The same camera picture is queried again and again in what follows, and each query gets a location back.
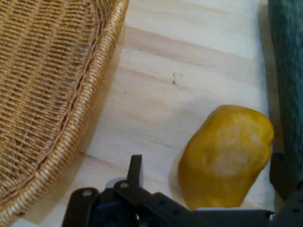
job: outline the black plastic part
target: black plastic part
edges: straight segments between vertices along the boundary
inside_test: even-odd
[[[268,227],[302,227],[303,226],[303,181],[289,197],[283,209],[277,213]]]
[[[111,188],[105,189],[94,204],[90,227],[134,227],[135,212]]]
[[[274,212],[268,210],[233,210],[233,209],[207,209],[194,211],[195,215],[207,220],[214,226],[226,226],[226,223],[233,227],[267,227]]]
[[[81,188],[71,194],[62,227],[89,227],[91,213],[99,191]]]
[[[290,194],[296,190],[299,180],[287,163],[284,154],[273,153],[270,165],[270,182],[284,200],[287,200]]]
[[[278,214],[229,209],[191,212],[161,193],[151,194],[140,187],[142,157],[132,156],[128,180],[100,194],[97,189],[83,188],[71,195],[62,227],[303,227],[302,175],[293,177],[288,171],[283,159],[273,155],[271,181],[289,197]]]
[[[114,190],[130,206],[135,207],[136,210],[140,210],[138,213],[140,219],[144,217],[148,222],[148,226],[183,227],[189,225],[191,227],[214,227],[196,217],[191,211],[167,196],[161,193],[150,194],[133,182],[119,181],[115,184]]]
[[[143,186],[142,155],[133,155],[129,165],[127,180]]]
[[[185,207],[162,193],[155,193],[142,203],[142,206],[155,218],[150,220],[159,226],[172,227],[217,227],[205,219],[195,216]]]

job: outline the yellow object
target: yellow object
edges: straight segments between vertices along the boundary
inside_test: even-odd
[[[215,109],[188,142],[178,178],[190,209],[240,206],[271,154],[274,129],[242,106]]]

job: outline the wooden table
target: wooden table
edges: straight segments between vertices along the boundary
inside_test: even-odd
[[[143,154],[147,190],[184,204],[178,158],[222,104],[269,115],[281,147],[274,64],[266,0],[131,0],[80,154],[13,226],[61,226],[70,194],[126,176],[132,154]],[[273,202],[267,166],[243,206]]]

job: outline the wicker weave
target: wicker weave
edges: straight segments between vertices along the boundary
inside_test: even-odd
[[[42,197],[83,136],[128,0],[0,0],[0,226]]]

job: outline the woven basket rim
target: woven basket rim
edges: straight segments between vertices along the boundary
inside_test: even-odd
[[[81,123],[89,121],[92,106],[104,80],[105,71],[121,31],[128,3],[129,0],[114,0],[109,19],[101,34],[99,47],[86,77],[80,83],[74,101],[71,101],[73,107],[54,142],[53,149],[36,170],[32,179],[0,210],[0,226],[7,226],[21,217],[39,198],[45,195],[76,154],[79,141],[75,141],[75,137],[81,138],[87,125],[76,128],[75,122],[79,126]]]

